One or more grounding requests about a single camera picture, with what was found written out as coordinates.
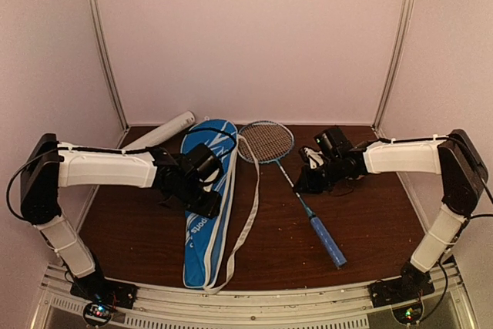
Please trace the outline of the blue racket bag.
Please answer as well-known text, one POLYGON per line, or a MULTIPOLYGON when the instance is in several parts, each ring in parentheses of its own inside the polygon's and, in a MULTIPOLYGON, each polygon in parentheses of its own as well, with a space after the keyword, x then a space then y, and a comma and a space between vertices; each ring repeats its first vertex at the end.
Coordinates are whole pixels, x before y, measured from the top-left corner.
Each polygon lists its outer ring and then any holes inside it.
POLYGON ((236 252, 253 227, 259 208, 259 183, 255 186, 249 216, 227 259, 226 277, 219 283, 217 279, 233 209, 236 161, 242 149, 252 153, 247 139, 225 119, 196 124, 181 142, 180 153, 191 165, 191 177, 198 186, 193 194, 193 203, 185 212, 183 284, 189 289, 209 295, 219 293, 232 279, 236 252))

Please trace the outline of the blue racket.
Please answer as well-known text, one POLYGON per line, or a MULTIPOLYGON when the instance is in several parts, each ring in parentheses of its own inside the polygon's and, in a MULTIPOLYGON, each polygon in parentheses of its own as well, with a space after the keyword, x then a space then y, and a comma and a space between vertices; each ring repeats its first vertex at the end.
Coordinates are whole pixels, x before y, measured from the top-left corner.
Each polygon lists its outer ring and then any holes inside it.
MULTIPOLYGON (((241 139, 244 139, 244 142, 238 144, 238 151, 242 159, 248 163, 254 163, 256 160, 259 164, 277 164, 289 185, 294 187, 293 181, 281 164, 281 160, 291 152, 295 144, 293 133, 286 126, 268 120, 260 120, 242 126, 238 134, 241 139)), ((310 225, 335 267, 337 269, 342 268, 347 263, 347 259, 339 246, 320 218, 306 204, 303 197, 297 192, 294 194, 303 206, 310 225)))

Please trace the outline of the white shuttlecock tube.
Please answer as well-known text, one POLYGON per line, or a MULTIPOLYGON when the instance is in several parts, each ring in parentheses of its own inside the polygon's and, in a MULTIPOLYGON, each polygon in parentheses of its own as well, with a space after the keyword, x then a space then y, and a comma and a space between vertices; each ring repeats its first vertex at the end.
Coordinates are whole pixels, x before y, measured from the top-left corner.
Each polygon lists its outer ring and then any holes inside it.
POLYGON ((134 140, 123 147, 124 150, 143 149, 146 147, 157 146, 171 139, 183 130, 190 128, 196 121, 195 115, 191 111, 186 111, 169 122, 156 127, 145 135, 134 140))

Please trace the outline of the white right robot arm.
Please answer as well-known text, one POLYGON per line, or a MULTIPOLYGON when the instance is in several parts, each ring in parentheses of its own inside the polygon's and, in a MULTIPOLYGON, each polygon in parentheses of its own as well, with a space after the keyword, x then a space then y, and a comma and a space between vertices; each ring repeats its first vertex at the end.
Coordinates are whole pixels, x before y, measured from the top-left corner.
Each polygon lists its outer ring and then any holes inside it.
POLYGON ((354 145, 333 126, 300 150, 303 166, 296 193, 330 191, 341 180, 396 173, 426 232, 395 282, 395 293, 411 299, 424 276, 454 245, 483 194, 488 169, 463 129, 414 139, 376 138, 354 145))

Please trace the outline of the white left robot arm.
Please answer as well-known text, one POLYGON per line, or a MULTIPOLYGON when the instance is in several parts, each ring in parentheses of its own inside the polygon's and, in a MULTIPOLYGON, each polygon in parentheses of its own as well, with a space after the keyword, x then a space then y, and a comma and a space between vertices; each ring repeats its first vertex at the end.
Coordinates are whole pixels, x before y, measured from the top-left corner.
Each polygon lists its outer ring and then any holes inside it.
POLYGON ((12 176, 20 180, 16 217, 43 235, 69 271, 81 279, 86 294, 103 301, 111 293, 110 283, 97 274, 96 258, 73 225, 88 212, 90 190, 98 186, 154 189, 164 203, 213 218, 222 197, 211 186, 222 175, 220 157, 203 143, 187 153, 170 153, 161 146, 78 146, 45 133, 12 176))

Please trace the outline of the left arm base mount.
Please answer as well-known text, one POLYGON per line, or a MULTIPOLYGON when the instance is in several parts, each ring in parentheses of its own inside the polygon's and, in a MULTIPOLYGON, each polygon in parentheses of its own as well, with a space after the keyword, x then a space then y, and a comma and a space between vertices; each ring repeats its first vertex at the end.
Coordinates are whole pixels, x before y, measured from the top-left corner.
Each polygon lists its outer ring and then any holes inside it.
POLYGON ((99 293, 90 293, 78 282, 72 282, 70 294, 84 298, 88 303, 82 309, 82 318, 90 327, 102 327, 116 319, 121 309, 132 309, 138 288, 134 284, 107 280, 99 293))

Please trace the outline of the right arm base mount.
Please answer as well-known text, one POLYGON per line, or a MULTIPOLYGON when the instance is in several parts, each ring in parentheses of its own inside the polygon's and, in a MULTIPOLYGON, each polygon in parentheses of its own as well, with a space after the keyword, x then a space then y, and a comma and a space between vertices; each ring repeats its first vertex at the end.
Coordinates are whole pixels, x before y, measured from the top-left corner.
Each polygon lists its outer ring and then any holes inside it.
POLYGON ((415 285, 405 282, 403 277, 376 280, 368 290, 374 308, 389 307, 393 318, 407 326, 416 325, 424 318, 423 299, 435 292, 430 280, 415 285))

